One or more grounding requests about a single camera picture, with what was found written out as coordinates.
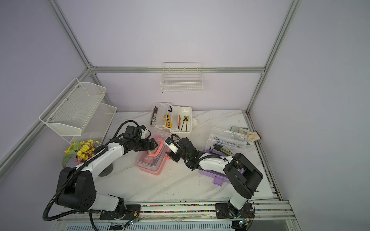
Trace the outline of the purple clear-lid toolbox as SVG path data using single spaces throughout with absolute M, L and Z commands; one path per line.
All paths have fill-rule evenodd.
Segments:
M 238 133 L 213 127 L 204 150 L 207 154 L 221 157 L 231 157 L 242 153 L 247 148 L 243 142 L 235 139 Z

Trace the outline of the pink clear-lid toolbox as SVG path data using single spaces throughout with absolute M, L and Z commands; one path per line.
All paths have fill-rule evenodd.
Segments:
M 154 151 L 141 151 L 135 159 L 135 165 L 144 172 L 160 175 L 166 163 L 167 155 L 170 149 L 165 145 L 164 141 L 170 137 L 170 133 L 163 131 L 154 131 L 151 138 L 158 144 Z

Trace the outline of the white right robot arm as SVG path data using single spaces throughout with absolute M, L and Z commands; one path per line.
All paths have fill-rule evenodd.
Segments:
M 226 204 L 231 217 L 241 215 L 264 178 L 262 172 L 241 153 L 233 156 L 211 155 L 198 151 L 188 138 L 179 138 L 175 134 L 168 137 L 165 144 L 170 149 L 166 154 L 172 161 L 177 163 L 183 160 L 191 171 L 212 171 L 228 178 L 234 188 L 234 193 Z

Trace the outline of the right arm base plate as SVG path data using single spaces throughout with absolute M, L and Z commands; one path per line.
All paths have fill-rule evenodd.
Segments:
M 255 217 L 251 203 L 245 203 L 241 209 L 235 208 L 230 203 L 216 203 L 215 210 L 217 218 L 237 219 Z

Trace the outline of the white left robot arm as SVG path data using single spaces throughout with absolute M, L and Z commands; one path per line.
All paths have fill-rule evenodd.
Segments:
M 100 194 L 95 188 L 96 178 L 116 159 L 130 151 L 152 151 L 158 147 L 155 139 L 129 140 L 113 138 L 102 150 L 75 168 L 64 168 L 59 176 L 58 187 L 65 186 L 56 197 L 55 203 L 80 212 L 101 210 L 123 216 L 127 208 L 124 199 Z

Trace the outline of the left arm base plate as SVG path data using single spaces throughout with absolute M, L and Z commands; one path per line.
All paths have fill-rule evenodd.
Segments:
M 132 220 L 139 217 L 140 204 L 125 204 L 119 206 L 115 211 L 103 211 L 99 217 L 100 220 Z

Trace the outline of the white plastic toolbox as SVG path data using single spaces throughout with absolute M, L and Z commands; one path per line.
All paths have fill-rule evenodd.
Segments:
M 184 107 L 184 106 L 174 106 L 171 105 L 170 103 L 154 103 L 152 107 L 152 112 L 154 106 L 157 106 L 158 113 L 157 113 L 157 125 L 153 126 L 161 131 L 168 132 L 171 134 L 176 134 L 180 138 L 189 138 L 192 130 L 198 125 L 198 120 L 193 117 L 192 114 L 192 108 L 191 107 Z M 172 107 L 172 112 L 168 112 L 169 107 Z M 152 118 L 152 112 L 151 116 L 149 119 L 149 125 L 151 122 Z M 165 122 L 166 122 L 166 115 L 169 114 L 171 116 L 171 122 L 172 122 L 172 127 L 171 128 L 166 128 L 165 127 Z M 178 119 L 179 115 L 181 115 L 182 122 L 184 116 L 189 116 L 189 121 L 188 121 L 188 131 L 186 132 L 186 124 L 184 124 L 182 132 L 179 131 L 178 129 Z

